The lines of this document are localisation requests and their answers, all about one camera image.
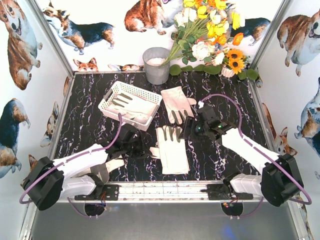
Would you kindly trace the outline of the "white perforated storage basket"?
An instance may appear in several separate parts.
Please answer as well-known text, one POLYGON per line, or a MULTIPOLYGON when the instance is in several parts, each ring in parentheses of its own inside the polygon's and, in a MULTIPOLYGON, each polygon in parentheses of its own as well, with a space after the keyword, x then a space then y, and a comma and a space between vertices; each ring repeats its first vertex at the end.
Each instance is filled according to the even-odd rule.
POLYGON ((104 95, 98 109, 107 118, 131 124, 141 131, 147 131, 156 115, 162 96, 160 94, 116 81, 104 95))

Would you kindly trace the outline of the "white glove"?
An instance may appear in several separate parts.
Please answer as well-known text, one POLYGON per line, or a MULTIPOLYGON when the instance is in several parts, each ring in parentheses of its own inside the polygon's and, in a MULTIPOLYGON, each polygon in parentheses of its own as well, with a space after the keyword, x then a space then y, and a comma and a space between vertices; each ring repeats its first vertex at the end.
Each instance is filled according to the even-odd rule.
POLYGON ((108 162, 106 162, 105 166, 108 171, 108 173, 111 173, 113 170, 118 169, 124 165, 123 159, 112 159, 108 162))
POLYGON ((197 101, 186 97, 181 86, 165 89, 160 93, 171 124, 181 125, 187 117, 194 117, 191 106, 197 101))

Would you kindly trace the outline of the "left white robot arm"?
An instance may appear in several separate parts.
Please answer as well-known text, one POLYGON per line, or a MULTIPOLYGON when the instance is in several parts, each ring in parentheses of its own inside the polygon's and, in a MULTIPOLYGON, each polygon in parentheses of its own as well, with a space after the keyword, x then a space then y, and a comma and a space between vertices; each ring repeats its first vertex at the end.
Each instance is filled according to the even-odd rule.
POLYGON ((22 183, 23 195, 40 211, 70 197, 99 200, 106 195, 110 172, 123 166, 124 155, 134 159, 153 155, 141 133, 128 123, 71 156, 39 159, 22 183))

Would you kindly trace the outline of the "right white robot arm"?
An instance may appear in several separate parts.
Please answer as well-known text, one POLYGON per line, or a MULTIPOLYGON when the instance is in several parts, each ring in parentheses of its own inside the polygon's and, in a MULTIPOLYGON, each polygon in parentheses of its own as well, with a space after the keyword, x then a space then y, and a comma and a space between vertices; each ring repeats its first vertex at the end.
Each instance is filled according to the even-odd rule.
POLYGON ((208 105, 200 108, 196 117, 185 119, 178 138, 193 141, 208 138, 232 150, 258 171, 258 175, 233 173, 225 177, 224 189, 231 195, 258 195, 279 207, 304 188, 292 155, 280 155, 261 146, 245 136, 235 124, 221 121, 208 105))

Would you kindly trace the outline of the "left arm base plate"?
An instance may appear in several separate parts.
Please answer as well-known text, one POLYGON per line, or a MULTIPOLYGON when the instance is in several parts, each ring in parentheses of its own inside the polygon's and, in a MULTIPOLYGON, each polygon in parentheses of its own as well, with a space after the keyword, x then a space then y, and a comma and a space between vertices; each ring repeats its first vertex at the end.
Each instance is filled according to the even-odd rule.
POLYGON ((117 201, 120 186, 118 184, 105 184, 101 190, 94 190, 90 195, 76 195, 76 201, 117 201))

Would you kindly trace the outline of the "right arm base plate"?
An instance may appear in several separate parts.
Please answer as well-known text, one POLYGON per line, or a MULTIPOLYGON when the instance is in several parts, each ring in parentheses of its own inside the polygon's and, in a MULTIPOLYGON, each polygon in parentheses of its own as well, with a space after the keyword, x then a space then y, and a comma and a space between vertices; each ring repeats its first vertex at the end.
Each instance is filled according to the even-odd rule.
POLYGON ((207 193, 209 200, 252 200, 254 198, 249 193, 235 193, 224 184, 207 184, 206 189, 201 191, 207 193))

